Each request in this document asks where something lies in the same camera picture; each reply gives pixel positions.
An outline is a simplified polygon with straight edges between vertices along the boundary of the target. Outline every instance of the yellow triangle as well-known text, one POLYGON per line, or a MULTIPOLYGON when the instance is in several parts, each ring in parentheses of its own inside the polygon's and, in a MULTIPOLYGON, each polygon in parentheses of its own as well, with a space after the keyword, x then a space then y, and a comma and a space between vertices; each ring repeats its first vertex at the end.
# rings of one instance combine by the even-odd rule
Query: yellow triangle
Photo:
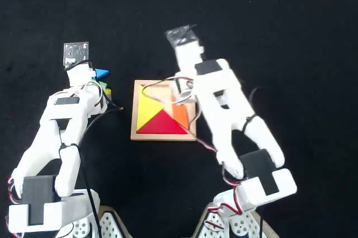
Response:
POLYGON ((136 130, 143 127, 152 117, 157 115, 163 109, 160 102, 146 97, 142 94, 143 86, 139 85, 138 96, 138 116, 136 119, 136 130))

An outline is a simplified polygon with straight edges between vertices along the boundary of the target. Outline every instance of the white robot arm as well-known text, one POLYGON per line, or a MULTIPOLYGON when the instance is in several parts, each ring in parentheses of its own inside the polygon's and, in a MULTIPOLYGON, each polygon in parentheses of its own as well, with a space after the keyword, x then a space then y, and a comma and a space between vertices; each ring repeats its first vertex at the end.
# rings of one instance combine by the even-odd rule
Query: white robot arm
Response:
MULTIPOLYGON (((64 66, 71 87, 49 97, 36 137, 9 179, 22 199, 9 208, 12 233, 59 230, 93 216, 86 190, 74 190, 81 164, 78 145, 88 118, 105 112, 107 101, 92 79, 96 72, 88 61, 88 43, 66 44, 64 66), (56 158, 62 161, 57 176, 37 176, 56 158)), ((98 210, 98 194, 91 193, 98 210)))
POLYGON ((180 68, 176 76, 193 79, 191 86, 180 79, 172 85, 176 100, 191 94, 189 101, 197 101, 213 135, 218 163, 240 180, 234 189, 239 201, 234 200, 233 190, 229 190, 216 196, 214 203, 218 207, 227 203, 249 211, 294 194, 297 188, 290 171, 278 169, 285 162, 280 146, 266 123, 255 114, 227 61, 203 61, 204 48, 189 25, 168 31, 167 38, 180 68), (234 129, 253 140, 259 150, 238 157, 232 145, 234 129))

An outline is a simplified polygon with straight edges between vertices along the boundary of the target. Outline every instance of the wire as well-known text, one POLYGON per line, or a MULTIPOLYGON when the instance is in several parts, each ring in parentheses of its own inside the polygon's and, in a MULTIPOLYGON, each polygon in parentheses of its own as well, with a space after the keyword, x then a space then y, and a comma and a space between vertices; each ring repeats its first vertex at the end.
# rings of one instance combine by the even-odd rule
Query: wire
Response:
POLYGON ((242 127, 242 133, 245 134, 245 130, 246 130, 246 127, 247 125, 256 117, 257 115, 256 114, 253 114, 252 116, 248 116, 246 117, 246 121, 242 127))
POLYGON ((188 126, 189 132, 191 133, 192 136, 194 136, 194 137, 196 138, 196 141, 197 141, 198 143, 200 143, 203 147, 205 147, 205 148, 208 149, 208 150, 217 152, 218 150, 217 150, 215 147, 210 146, 210 145, 208 145, 207 143, 205 143, 202 139, 198 138, 198 137, 190 130, 191 124, 192 124, 193 122, 197 121, 197 119, 198 119, 198 118, 201 116, 201 114, 202 114, 202 112, 201 112, 201 107, 200 107, 200 104, 199 104, 199 103, 198 103, 198 108, 199 108, 199 110, 198 110, 198 112, 196 113, 195 117, 189 122, 189 126, 188 126))
POLYGON ((230 186, 239 186, 241 184, 241 182, 239 182, 239 181, 230 181, 229 179, 227 179, 225 177, 225 163, 224 162, 222 162, 222 177, 223 177, 223 180, 225 181, 225 183, 227 183, 230 186))
POLYGON ((73 231, 73 229, 74 229, 74 224, 73 224, 73 222, 72 222, 72 229, 67 233, 67 234, 65 234, 65 235, 62 235, 62 236, 60 236, 60 237, 56 237, 56 238, 64 238, 64 237, 66 237, 67 235, 69 235, 72 231, 73 231))
MULTIPOLYGON (((162 83, 162 82, 164 82, 164 81, 180 80, 180 79, 187 80, 187 81, 193 81, 193 79, 190 78, 190 77, 167 77, 167 78, 165 78, 165 79, 163 79, 163 80, 159 80, 159 81, 157 81, 157 82, 155 82, 155 83, 151 83, 151 84, 145 85, 145 86, 143 87, 143 89, 142 89, 142 94, 143 94, 145 97, 149 97, 149 98, 152 98, 152 99, 154 99, 154 100, 156 100, 156 101, 158 101, 158 102, 161 102, 162 104, 166 104, 166 102, 164 102, 163 100, 161 100, 161 99, 159 99, 159 98, 156 98, 156 97, 153 96, 153 95, 146 94, 146 93, 144 92, 144 90, 145 90, 146 88, 151 87, 151 86, 160 84, 160 83, 162 83)), ((188 100, 188 99, 191 98, 191 97, 192 97, 192 93, 190 93, 187 97, 185 97, 185 98, 183 98, 183 99, 181 99, 181 100, 171 102, 171 104, 180 104, 180 103, 182 103, 182 102, 185 102, 186 100, 188 100)))
POLYGON ((263 232, 263 211, 265 210, 265 206, 263 206, 262 208, 261 208, 261 215, 260 215, 260 232, 259 232, 259 235, 258 235, 258 237, 259 238, 262 238, 262 232, 263 232))
POLYGON ((110 110, 107 110, 106 112, 102 113, 102 114, 99 114, 98 116, 96 116, 93 121, 91 121, 91 123, 89 123, 89 125, 87 126, 86 130, 84 130, 83 134, 82 134, 82 138, 81 140, 78 142, 78 146, 80 147, 82 142, 83 142, 83 138, 84 136, 86 135, 86 133, 88 132, 88 130, 94 125, 94 123, 96 121, 98 121, 101 117, 107 115, 108 113, 111 113, 111 112, 114 112, 114 111, 120 111, 122 110, 123 108, 113 108, 113 109, 110 109, 110 110))
POLYGON ((107 115, 108 113, 111 113, 113 111, 119 111, 119 110, 122 110, 121 108, 116 108, 116 109, 111 109, 111 110, 107 110, 106 112, 96 116, 93 121, 91 121, 91 123, 87 126, 86 130, 84 130, 83 134, 82 134, 82 138, 81 140, 78 142, 78 145, 77 144, 74 144, 72 143, 71 146, 76 146, 77 149, 78 149, 78 154, 79 154, 79 159, 81 161, 81 164, 80 164, 80 168, 81 168, 81 172, 82 172, 82 175, 83 175, 83 179, 84 179, 84 184, 86 186, 86 191, 87 191, 87 194, 88 194, 88 197, 89 197, 89 202, 91 203, 91 207, 92 207, 92 212, 93 212, 93 215, 95 217, 95 221, 96 221, 96 225, 97 225, 97 228, 98 228, 98 235, 100 238, 102 238, 102 232, 101 232, 101 225, 100 225, 100 220, 98 219, 98 214, 97 214, 97 211, 96 211, 96 206, 95 206, 95 203, 93 201, 93 196, 92 196, 92 193, 91 193, 91 188, 88 184, 88 179, 87 179, 87 174, 86 174, 86 168, 84 166, 84 160, 83 160, 83 157, 82 157, 82 154, 81 154, 81 144, 83 142, 83 138, 85 137, 86 133, 88 133, 88 130, 94 125, 94 123, 96 121, 98 121, 101 117, 107 115))
POLYGON ((243 213, 243 209, 241 208, 240 203, 239 203, 239 200, 238 200, 238 198, 237 198, 237 196, 236 196, 236 187, 237 187, 237 186, 234 186, 234 189, 233 189, 234 203, 235 203, 236 209, 237 209, 238 211, 240 211, 241 213, 243 213))
POLYGON ((221 209, 222 206, 225 206, 225 207, 229 208, 235 214, 242 214, 243 213, 242 210, 235 209, 230 204, 227 204, 227 203, 221 203, 219 207, 208 207, 208 211, 211 212, 211 213, 213 213, 213 211, 217 212, 217 210, 221 209))
POLYGON ((10 201, 13 203, 13 204, 20 204, 21 203, 21 198, 20 199, 17 199, 14 194, 12 193, 12 190, 15 186, 15 183, 13 181, 13 178, 10 178, 8 180, 8 184, 9 184, 9 187, 8 187, 8 193, 9 193, 9 199, 10 201))
POLYGON ((97 106, 101 101, 102 101, 102 97, 103 97, 103 87, 97 82, 97 81, 94 81, 94 80, 92 80, 92 81, 88 81, 86 84, 84 84, 84 86, 82 87, 82 88, 84 88, 84 89, 86 89, 86 86, 87 86, 87 84, 89 84, 89 83, 95 83, 96 85, 97 85, 97 87, 100 89, 100 91, 101 91, 101 94, 100 94, 100 99, 99 99, 99 101, 95 104, 95 106, 97 106))
POLYGON ((82 60, 82 61, 80 61, 80 62, 70 64, 68 67, 65 67, 64 70, 65 70, 65 71, 69 71, 69 70, 71 70, 72 68, 74 68, 74 67, 76 67, 76 66, 78 66, 78 65, 80 65, 80 64, 83 64, 83 63, 90 63, 90 64, 92 64, 92 61, 91 61, 91 60, 82 60))
POLYGON ((214 222, 211 222, 211 221, 208 221, 208 220, 205 220, 204 221, 204 226, 209 229, 210 231, 214 231, 214 232, 219 232, 219 231, 222 231, 224 229, 223 226, 220 226, 219 224, 216 224, 214 222), (205 224, 210 224, 212 226, 214 226, 214 228, 218 228, 218 230, 213 230, 212 228, 209 228, 208 226, 206 226, 205 224))

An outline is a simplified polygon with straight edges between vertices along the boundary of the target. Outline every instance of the blue puzzle piece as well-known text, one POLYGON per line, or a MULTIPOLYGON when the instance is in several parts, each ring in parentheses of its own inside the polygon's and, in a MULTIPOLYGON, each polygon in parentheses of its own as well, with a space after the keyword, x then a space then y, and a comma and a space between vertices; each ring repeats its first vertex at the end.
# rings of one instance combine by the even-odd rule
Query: blue puzzle piece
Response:
POLYGON ((96 74, 97 74, 97 78, 100 79, 104 76, 107 76, 110 73, 109 70, 104 70, 104 69, 97 69, 96 68, 96 74))

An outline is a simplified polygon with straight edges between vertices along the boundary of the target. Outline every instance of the table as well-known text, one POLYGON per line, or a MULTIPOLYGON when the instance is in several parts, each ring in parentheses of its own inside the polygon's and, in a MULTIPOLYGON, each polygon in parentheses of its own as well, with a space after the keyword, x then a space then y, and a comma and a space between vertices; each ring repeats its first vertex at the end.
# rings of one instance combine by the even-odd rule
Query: table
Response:
MULTIPOLYGON (((354 237, 357 17, 357 0, 0 0, 2 181, 31 144, 48 96, 68 86, 63 43, 89 41, 125 106, 84 141, 91 187, 134 237, 190 236, 205 205, 228 189, 220 166, 197 143, 131 141, 130 118, 134 80, 178 70, 164 32, 197 24, 207 59, 227 59, 246 95, 260 87, 254 107, 297 183, 295 195, 267 205, 265 220, 281 237, 354 237)), ((255 149, 239 133, 233 142, 238 153, 255 149)))

